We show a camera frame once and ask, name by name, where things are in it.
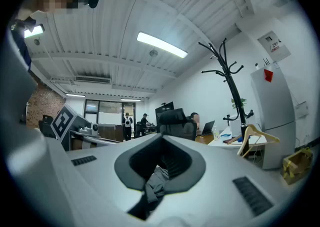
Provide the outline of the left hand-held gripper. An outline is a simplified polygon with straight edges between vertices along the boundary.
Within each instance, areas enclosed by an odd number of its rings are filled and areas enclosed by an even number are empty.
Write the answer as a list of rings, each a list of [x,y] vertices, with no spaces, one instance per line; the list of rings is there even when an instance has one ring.
[[[119,141],[99,136],[97,124],[93,124],[75,112],[68,104],[64,104],[51,123],[55,137],[62,141],[71,132],[84,142],[96,144],[119,144]]]

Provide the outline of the green potted plant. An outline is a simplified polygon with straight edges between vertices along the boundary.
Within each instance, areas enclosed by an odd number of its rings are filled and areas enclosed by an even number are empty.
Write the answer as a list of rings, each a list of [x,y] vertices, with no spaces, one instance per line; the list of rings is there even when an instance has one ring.
[[[244,106],[247,103],[247,100],[244,98],[241,98],[240,101],[241,101],[242,106]],[[236,102],[233,98],[231,99],[231,102],[232,102],[232,108],[236,109],[237,105],[236,105]]]

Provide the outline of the wooden clothes hanger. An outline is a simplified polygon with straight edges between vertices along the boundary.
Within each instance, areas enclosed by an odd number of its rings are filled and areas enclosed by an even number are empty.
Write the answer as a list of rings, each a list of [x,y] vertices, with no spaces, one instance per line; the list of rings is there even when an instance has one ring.
[[[240,149],[237,152],[237,155],[241,156],[242,158],[245,158],[247,154],[252,150],[253,147],[259,146],[258,141],[262,137],[266,139],[266,142],[264,143],[264,145],[272,144],[272,143],[280,143],[280,139],[278,137],[258,130],[253,124],[247,125],[247,127],[244,129],[244,135],[239,135],[232,139],[235,139],[235,141],[237,141],[240,137],[242,137],[242,144],[240,146]],[[258,137],[258,139],[252,145],[250,145],[249,139],[252,137]]]

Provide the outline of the ceiling air conditioner vent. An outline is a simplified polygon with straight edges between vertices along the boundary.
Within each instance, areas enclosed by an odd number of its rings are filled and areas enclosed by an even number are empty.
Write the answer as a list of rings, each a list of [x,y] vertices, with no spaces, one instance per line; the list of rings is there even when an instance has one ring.
[[[74,77],[74,80],[77,82],[100,83],[100,84],[112,83],[112,80],[110,78],[96,77],[96,76],[77,75]]]

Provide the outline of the cardboard box with yellow tape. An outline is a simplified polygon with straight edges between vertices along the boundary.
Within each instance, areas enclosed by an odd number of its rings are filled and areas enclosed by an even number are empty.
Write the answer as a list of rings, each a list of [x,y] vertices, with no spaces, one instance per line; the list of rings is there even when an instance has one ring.
[[[283,159],[281,175],[288,185],[302,179],[309,171],[313,161],[313,153],[309,147],[302,148]]]

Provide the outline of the white desktop appliance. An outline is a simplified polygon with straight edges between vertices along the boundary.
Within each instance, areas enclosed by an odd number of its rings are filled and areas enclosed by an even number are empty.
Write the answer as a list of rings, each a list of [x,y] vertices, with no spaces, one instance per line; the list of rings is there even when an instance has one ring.
[[[237,137],[242,134],[241,126],[242,126],[242,122],[240,117],[238,117],[236,120],[229,121],[229,128],[230,128],[232,137]]]

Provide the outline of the black coat rack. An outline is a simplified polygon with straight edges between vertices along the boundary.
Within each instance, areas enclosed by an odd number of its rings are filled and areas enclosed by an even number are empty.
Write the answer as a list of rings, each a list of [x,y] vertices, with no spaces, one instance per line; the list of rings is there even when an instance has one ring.
[[[215,73],[216,75],[219,75],[224,78],[223,82],[228,84],[229,90],[231,92],[232,98],[234,99],[236,103],[236,112],[237,116],[235,118],[230,118],[230,117],[224,117],[224,120],[227,121],[234,121],[238,117],[241,119],[241,135],[244,135],[245,133],[245,128],[247,127],[247,122],[246,120],[254,115],[253,110],[251,110],[248,114],[245,113],[244,106],[241,105],[241,97],[239,94],[239,91],[237,89],[237,86],[234,82],[234,79],[232,77],[232,74],[237,74],[240,72],[244,66],[241,65],[240,68],[237,71],[231,71],[231,67],[234,66],[237,62],[233,62],[232,64],[228,65],[227,61],[227,52],[226,52],[226,38],[221,42],[221,45],[219,46],[219,49],[216,50],[216,48],[209,42],[207,45],[198,42],[197,44],[202,46],[203,48],[208,49],[211,53],[211,59],[215,58],[219,65],[222,68],[222,71],[217,70],[217,69],[211,69],[211,70],[203,70],[201,71],[202,74],[205,73]]]

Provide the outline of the gray electrical panel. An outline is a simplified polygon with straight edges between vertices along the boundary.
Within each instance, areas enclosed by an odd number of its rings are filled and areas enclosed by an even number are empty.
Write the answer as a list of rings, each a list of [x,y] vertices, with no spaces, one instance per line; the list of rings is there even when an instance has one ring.
[[[258,42],[266,50],[272,62],[279,62],[291,55],[285,43],[273,31],[261,36]]]

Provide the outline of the white desk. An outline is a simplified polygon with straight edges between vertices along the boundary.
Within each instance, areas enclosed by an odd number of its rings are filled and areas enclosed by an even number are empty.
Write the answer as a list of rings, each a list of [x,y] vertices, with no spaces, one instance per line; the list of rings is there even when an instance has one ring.
[[[220,132],[220,134],[231,134],[230,127],[227,126],[223,131]],[[237,154],[238,150],[240,149],[242,145],[242,141],[235,141],[231,145],[227,145],[226,143],[223,143],[224,140],[229,140],[233,139],[233,137],[220,137],[219,134],[219,140],[217,141],[212,141],[209,143],[209,146],[214,146],[214,147],[219,147],[225,150],[231,151],[233,154]],[[253,136],[249,139],[249,145],[251,146],[254,142],[256,142],[258,137]],[[264,137],[261,137],[258,141],[258,145],[256,147],[253,147],[252,150],[247,154],[248,160],[253,163],[254,165],[262,168],[263,166],[263,161],[264,161],[264,150],[265,150],[265,145],[264,143],[266,142],[266,139]]]

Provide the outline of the silver refrigerator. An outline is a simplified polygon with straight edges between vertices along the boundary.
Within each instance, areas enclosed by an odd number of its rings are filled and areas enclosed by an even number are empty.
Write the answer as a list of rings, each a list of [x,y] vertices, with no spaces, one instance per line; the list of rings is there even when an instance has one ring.
[[[272,82],[265,80],[264,69],[273,72]],[[251,85],[257,101],[261,131],[280,139],[264,146],[264,170],[279,169],[283,159],[295,152],[296,121],[291,93],[280,67],[273,63],[251,73]]]

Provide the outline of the person's navy shirt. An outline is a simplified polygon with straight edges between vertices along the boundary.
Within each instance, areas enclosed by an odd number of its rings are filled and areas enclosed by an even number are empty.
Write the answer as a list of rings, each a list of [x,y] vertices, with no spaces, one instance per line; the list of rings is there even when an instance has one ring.
[[[28,47],[25,43],[25,25],[21,20],[16,20],[16,22],[11,26],[12,37],[19,49],[21,56],[23,57],[26,65],[28,66],[28,71],[31,70],[31,57],[28,51]]]

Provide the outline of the black television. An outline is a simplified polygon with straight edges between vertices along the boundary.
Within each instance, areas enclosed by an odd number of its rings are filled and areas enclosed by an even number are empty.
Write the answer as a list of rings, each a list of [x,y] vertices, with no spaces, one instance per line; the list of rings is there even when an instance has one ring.
[[[155,109],[156,123],[159,124],[160,115],[166,111],[171,111],[174,109],[174,103],[171,101],[169,103],[162,103],[158,108]]]

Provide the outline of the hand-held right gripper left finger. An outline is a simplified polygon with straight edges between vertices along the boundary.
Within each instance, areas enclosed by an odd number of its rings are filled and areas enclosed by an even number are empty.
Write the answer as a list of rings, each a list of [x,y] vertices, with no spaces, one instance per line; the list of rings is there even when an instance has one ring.
[[[145,192],[128,188],[115,171],[123,153],[160,140],[161,135],[152,134],[117,145],[66,152],[51,138],[54,180],[49,222],[55,227],[162,227],[161,208],[143,220],[139,214],[147,210]]]

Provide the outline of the large black mesh office chair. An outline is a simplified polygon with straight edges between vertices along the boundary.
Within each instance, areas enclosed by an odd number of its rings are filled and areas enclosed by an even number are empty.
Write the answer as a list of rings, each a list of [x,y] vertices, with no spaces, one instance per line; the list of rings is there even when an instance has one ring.
[[[195,141],[197,124],[193,119],[185,116],[182,108],[178,108],[161,113],[156,131],[162,135]]]

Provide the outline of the dark grey garment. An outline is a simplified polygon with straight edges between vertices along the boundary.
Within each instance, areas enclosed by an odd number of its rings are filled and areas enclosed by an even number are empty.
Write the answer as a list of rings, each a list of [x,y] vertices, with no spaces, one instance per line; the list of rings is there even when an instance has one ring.
[[[157,165],[153,174],[145,184],[147,209],[149,212],[154,211],[164,198],[164,186],[168,180],[168,171]]]

